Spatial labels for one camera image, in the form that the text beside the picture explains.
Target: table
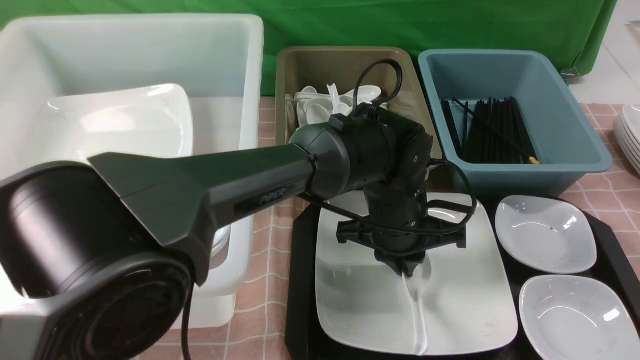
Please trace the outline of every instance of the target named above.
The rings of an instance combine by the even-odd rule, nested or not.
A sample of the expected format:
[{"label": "table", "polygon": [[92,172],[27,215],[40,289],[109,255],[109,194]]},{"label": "table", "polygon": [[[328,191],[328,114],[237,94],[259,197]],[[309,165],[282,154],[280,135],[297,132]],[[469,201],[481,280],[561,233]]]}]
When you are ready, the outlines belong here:
[{"label": "table", "polygon": [[[622,105],[583,104],[582,108],[614,158],[604,174],[587,175],[562,198],[609,224],[640,277],[640,176],[613,135]],[[275,101],[260,104],[260,147],[275,144]],[[220,328],[189,330],[193,360],[290,360],[284,344],[291,231],[305,208],[288,200],[255,216],[250,268],[237,294],[236,313]],[[170,331],[139,360],[181,360],[180,332]]]}]

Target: white tile floor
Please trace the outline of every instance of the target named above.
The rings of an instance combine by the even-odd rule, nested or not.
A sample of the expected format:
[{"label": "white tile floor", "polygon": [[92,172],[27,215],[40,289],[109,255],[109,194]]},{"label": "white tile floor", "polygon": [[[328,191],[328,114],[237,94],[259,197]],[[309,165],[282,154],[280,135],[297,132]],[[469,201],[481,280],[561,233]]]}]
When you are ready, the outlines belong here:
[{"label": "white tile floor", "polygon": [[640,104],[640,41],[627,23],[640,1],[618,0],[593,71],[570,86],[581,103]]}]

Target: stack of white plates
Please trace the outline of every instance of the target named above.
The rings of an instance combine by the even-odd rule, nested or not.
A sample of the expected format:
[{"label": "stack of white plates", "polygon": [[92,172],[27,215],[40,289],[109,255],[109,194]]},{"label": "stack of white plates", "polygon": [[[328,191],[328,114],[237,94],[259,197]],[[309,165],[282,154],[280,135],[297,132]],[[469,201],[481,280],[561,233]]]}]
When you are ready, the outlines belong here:
[{"label": "stack of white plates", "polygon": [[613,123],[613,131],[622,151],[640,174],[640,104],[625,105]]}]

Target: square white bowl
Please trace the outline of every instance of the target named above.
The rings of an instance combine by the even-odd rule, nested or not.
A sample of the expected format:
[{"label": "square white bowl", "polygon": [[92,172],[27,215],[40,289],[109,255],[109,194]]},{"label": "square white bowl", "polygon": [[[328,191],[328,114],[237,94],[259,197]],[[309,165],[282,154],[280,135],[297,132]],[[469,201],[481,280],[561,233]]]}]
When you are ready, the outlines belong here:
[{"label": "square white bowl", "polygon": [[544,360],[636,360],[640,338],[617,294],[600,281],[570,275],[529,279],[520,318]]},{"label": "square white bowl", "polygon": [[495,232],[509,255],[544,272],[577,274],[589,270],[598,257],[589,221],[563,201],[506,197],[495,212]]}]

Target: green cloth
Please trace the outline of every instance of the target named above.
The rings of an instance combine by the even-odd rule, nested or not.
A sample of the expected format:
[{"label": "green cloth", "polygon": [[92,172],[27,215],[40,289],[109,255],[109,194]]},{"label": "green cloth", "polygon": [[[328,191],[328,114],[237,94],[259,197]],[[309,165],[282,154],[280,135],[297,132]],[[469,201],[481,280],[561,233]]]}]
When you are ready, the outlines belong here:
[{"label": "green cloth", "polygon": [[275,92],[276,57],[297,45],[525,49],[585,75],[616,0],[2,0],[0,22],[88,13],[252,13],[264,21],[262,94]]}]

